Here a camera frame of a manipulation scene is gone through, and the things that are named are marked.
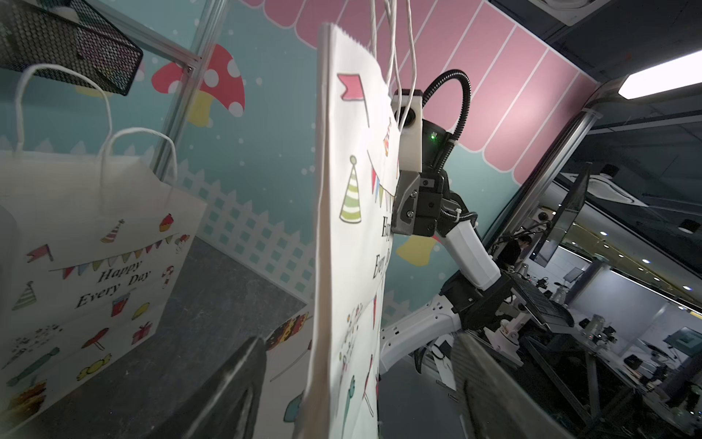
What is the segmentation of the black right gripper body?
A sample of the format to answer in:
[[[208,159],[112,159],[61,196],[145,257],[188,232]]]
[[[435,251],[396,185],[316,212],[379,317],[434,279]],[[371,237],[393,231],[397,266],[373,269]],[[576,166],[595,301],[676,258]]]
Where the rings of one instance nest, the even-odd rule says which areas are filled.
[[[397,195],[391,218],[394,234],[445,237],[459,223],[471,222],[471,210],[451,191],[445,171],[400,171]]]

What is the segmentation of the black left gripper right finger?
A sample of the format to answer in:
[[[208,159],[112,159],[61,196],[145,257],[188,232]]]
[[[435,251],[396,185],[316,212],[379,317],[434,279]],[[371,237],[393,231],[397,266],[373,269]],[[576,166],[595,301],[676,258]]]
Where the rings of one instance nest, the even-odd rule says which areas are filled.
[[[465,437],[572,437],[529,397],[475,338],[466,334],[456,336],[451,360]]]

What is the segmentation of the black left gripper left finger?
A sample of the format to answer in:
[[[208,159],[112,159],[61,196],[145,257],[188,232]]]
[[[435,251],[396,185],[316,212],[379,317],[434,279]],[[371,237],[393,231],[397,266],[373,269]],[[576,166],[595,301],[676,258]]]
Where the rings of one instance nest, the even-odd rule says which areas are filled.
[[[251,337],[150,438],[251,438],[266,370],[261,338]]]

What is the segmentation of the white paper gift bag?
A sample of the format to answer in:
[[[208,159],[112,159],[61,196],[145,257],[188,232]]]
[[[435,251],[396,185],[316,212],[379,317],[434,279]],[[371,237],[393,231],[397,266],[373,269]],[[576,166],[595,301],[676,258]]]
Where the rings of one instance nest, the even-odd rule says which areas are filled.
[[[272,336],[257,438],[376,438],[382,307],[400,178],[398,22],[389,55],[340,26],[318,33],[314,302]]]

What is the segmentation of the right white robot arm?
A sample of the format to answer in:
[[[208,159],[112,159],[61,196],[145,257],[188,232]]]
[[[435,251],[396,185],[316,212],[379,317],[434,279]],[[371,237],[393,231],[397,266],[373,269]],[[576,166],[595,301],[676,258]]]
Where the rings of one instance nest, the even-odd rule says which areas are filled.
[[[462,103],[453,131],[422,118],[424,106],[449,80],[461,85]],[[441,73],[425,91],[399,91],[402,130],[410,130],[402,146],[420,154],[418,165],[400,170],[391,230],[408,238],[438,241],[458,270],[421,309],[380,332],[378,370],[388,372],[413,356],[422,365],[437,339],[463,331],[480,331],[493,351],[516,366],[519,332],[530,321],[553,333],[567,333],[575,323],[570,312],[515,272],[497,264],[481,243],[478,215],[450,188],[446,162],[457,146],[469,115],[472,87],[464,71]]]

